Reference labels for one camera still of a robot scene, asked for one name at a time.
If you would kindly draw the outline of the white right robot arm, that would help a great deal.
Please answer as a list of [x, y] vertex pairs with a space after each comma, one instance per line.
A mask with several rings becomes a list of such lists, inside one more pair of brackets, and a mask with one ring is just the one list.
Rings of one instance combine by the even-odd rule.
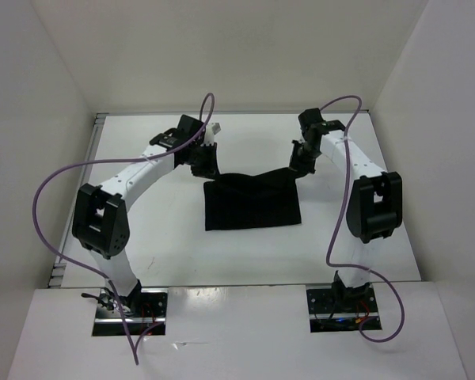
[[325, 260], [336, 271], [332, 304], [348, 311], [367, 295], [377, 241], [389, 238], [402, 224], [402, 178], [373, 163], [347, 128], [339, 120], [325, 120], [320, 109], [303, 111], [298, 121], [302, 137], [293, 142], [291, 175], [313, 174], [321, 155], [344, 175], [342, 204]]

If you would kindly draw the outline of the black skirt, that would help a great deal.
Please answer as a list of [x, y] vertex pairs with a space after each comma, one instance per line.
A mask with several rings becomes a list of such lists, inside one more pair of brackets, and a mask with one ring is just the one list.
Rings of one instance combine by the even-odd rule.
[[287, 168], [251, 176], [225, 173], [203, 185], [205, 230], [248, 230], [302, 223], [295, 178]]

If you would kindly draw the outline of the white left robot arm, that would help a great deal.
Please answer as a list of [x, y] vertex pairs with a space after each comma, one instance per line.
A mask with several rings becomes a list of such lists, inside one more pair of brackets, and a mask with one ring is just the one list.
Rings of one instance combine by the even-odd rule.
[[79, 188], [72, 235], [106, 275], [106, 293], [124, 316], [137, 314], [143, 306], [142, 285], [125, 250], [131, 237], [128, 212], [150, 186], [179, 165], [190, 166], [195, 177], [216, 178], [215, 136], [220, 131], [218, 123], [204, 126], [202, 121], [183, 115], [175, 128], [150, 140], [138, 162], [97, 186]]

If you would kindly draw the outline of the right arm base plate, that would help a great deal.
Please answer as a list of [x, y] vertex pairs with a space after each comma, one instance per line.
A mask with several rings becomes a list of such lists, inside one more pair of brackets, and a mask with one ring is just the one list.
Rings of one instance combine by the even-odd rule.
[[306, 301], [311, 333], [338, 333], [382, 330], [374, 289], [353, 301], [337, 301], [329, 285], [306, 288]]

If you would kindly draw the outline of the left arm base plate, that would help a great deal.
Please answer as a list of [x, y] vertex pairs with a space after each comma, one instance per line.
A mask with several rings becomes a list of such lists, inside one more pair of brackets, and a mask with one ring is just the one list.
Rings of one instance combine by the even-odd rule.
[[[97, 299], [92, 336], [124, 336], [125, 331], [118, 306], [107, 289], [100, 289]], [[143, 288], [139, 306], [131, 310], [124, 306], [127, 327], [132, 336], [164, 336], [168, 290], [166, 288]]]

